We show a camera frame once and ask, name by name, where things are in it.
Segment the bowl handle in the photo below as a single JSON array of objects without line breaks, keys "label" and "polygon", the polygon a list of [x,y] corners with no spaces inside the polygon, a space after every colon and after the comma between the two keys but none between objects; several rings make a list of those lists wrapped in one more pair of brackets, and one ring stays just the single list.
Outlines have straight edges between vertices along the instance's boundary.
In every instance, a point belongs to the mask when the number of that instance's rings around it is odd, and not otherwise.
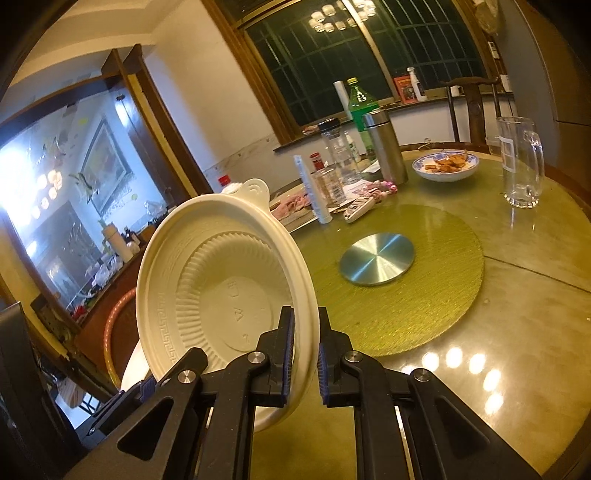
[{"label": "bowl handle", "polygon": [[269,199],[271,198],[269,187],[260,179],[247,180],[236,192],[230,195],[252,203],[267,214],[271,212],[269,209]]}]

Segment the fried food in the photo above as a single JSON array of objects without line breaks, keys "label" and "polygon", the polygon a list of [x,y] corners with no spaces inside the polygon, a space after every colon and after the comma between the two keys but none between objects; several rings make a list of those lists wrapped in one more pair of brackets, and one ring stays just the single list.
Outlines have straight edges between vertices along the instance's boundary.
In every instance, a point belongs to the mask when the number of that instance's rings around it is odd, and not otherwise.
[{"label": "fried food", "polygon": [[425,170],[430,173],[454,173],[462,170],[467,165],[468,152],[463,154],[453,153],[446,158],[436,160],[435,164],[425,165]]}]

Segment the glass beer mug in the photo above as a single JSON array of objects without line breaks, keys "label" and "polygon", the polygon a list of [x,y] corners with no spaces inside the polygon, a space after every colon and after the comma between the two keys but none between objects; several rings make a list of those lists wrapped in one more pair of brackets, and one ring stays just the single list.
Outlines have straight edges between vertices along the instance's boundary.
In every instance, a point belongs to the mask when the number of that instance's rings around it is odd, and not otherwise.
[{"label": "glass beer mug", "polygon": [[540,201],[544,179],[544,154],[534,121],[521,116],[502,116],[496,122],[505,198],[515,207],[533,208]]}]

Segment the black lid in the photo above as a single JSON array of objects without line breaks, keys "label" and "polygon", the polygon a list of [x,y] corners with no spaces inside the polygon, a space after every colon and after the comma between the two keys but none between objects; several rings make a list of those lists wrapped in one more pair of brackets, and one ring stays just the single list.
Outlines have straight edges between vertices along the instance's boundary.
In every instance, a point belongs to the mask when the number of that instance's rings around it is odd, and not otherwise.
[{"label": "black lid", "polygon": [[318,129],[321,132],[328,132],[340,127],[340,120],[338,118],[327,118],[318,124]]}]

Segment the chandelier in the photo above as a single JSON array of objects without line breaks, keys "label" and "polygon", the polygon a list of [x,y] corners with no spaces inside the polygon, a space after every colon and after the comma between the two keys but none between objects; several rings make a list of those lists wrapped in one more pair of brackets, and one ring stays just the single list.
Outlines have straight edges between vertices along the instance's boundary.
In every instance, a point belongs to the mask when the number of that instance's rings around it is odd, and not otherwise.
[{"label": "chandelier", "polygon": [[[375,15],[375,3],[372,0],[352,0],[358,10],[362,22]],[[347,27],[357,27],[357,22],[349,15],[347,7],[341,0],[335,4],[326,4],[316,12],[312,12],[308,23],[317,32],[331,33],[335,30],[345,30]]]}]

